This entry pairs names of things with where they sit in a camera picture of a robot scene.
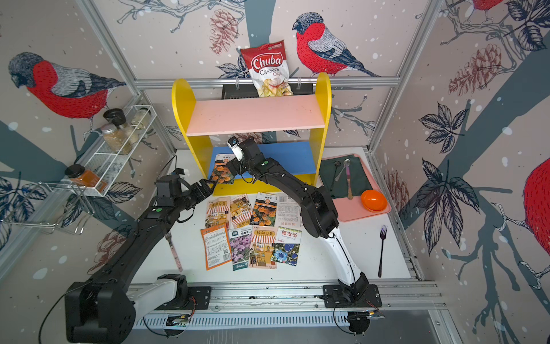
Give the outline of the black orange marigold seed bag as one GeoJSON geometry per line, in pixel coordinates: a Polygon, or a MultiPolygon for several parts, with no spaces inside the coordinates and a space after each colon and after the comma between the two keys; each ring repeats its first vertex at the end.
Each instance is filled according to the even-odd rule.
{"type": "Polygon", "coordinates": [[[250,224],[275,226],[278,197],[274,193],[258,193],[252,208],[250,224]]]}

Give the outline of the orange bordered seed bag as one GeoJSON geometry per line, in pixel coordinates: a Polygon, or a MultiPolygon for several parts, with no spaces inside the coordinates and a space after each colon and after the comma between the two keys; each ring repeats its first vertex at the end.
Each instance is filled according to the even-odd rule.
{"type": "Polygon", "coordinates": [[[201,237],[204,244],[207,271],[232,261],[229,236],[224,224],[202,229],[201,237]]]}

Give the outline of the blue flower seed bag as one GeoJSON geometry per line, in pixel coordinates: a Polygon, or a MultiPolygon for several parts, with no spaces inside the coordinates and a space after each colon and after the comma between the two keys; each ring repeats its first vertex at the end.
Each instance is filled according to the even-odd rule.
{"type": "Polygon", "coordinates": [[[297,266],[299,249],[302,239],[302,230],[279,227],[275,243],[272,244],[272,262],[297,266]]]}

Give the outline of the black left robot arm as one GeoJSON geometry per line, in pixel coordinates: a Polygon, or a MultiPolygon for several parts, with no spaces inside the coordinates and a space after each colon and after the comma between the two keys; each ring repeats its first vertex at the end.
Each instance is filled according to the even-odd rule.
{"type": "Polygon", "coordinates": [[[127,290],[152,249],[180,213],[194,209],[213,194],[207,179],[190,184],[179,173],[160,177],[156,196],[137,220],[137,228],[104,267],[87,282],[75,282],[64,297],[66,335],[71,343],[122,343],[137,318],[127,290]]]}

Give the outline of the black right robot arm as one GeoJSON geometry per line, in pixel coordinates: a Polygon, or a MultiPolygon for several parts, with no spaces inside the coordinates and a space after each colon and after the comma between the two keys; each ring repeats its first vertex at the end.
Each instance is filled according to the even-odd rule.
{"type": "Polygon", "coordinates": [[[267,158],[252,139],[240,142],[232,136],[228,147],[235,158],[227,163],[233,175],[248,173],[252,182],[278,188],[300,207],[302,224],[314,238],[324,241],[338,273],[342,297],[355,303],[365,294],[369,281],[346,248],[339,230],[338,213],[328,190],[309,185],[289,173],[278,161],[267,158]]]}

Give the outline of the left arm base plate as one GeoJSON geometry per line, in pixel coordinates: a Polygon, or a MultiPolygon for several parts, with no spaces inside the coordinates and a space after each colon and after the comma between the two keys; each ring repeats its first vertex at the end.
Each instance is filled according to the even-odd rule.
{"type": "Polygon", "coordinates": [[[185,297],[178,296],[173,305],[176,310],[207,310],[211,301],[212,287],[188,287],[185,297]]]}

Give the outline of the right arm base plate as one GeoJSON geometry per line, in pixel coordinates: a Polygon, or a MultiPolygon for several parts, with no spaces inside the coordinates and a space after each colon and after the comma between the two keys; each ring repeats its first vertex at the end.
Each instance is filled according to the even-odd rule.
{"type": "Polygon", "coordinates": [[[356,299],[347,295],[341,285],[324,285],[319,299],[325,303],[325,308],[381,308],[382,301],[377,285],[368,285],[366,290],[356,299]]]}

